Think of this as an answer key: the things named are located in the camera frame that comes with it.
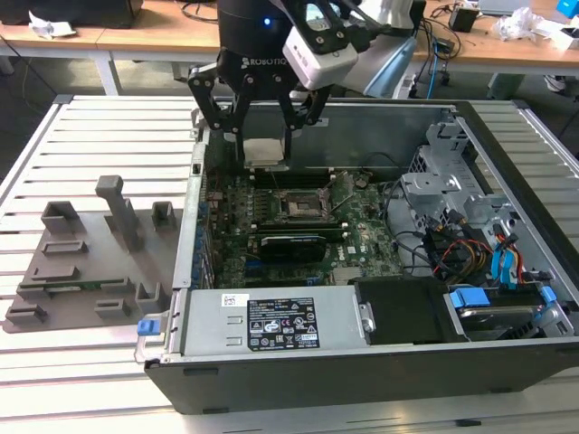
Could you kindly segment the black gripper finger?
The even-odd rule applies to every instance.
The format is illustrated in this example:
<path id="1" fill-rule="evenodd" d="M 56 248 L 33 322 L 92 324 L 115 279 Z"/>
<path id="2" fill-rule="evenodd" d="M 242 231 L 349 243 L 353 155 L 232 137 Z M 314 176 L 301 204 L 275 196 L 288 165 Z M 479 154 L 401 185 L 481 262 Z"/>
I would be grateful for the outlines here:
<path id="1" fill-rule="evenodd" d="M 282 76 L 273 76 L 272 79 L 274 94 L 279 102 L 285 123 L 282 139 L 284 159 L 290 160 L 294 134 L 300 132 L 304 126 L 313 126 L 318 122 L 330 97 L 332 86 L 309 91 L 306 100 L 298 109 L 294 109 L 287 82 Z"/>
<path id="2" fill-rule="evenodd" d="M 218 80 L 224 81 L 219 75 L 216 65 L 206 65 L 193 71 L 187 81 L 198 108 L 204 115 L 208 127 L 222 130 L 224 134 L 233 136 L 236 157 L 243 161 L 243 123 L 255 96 L 256 79 L 251 74 L 241 76 L 241 87 L 234 92 L 232 105 L 228 110 L 221 109 L 213 96 L 214 85 Z"/>

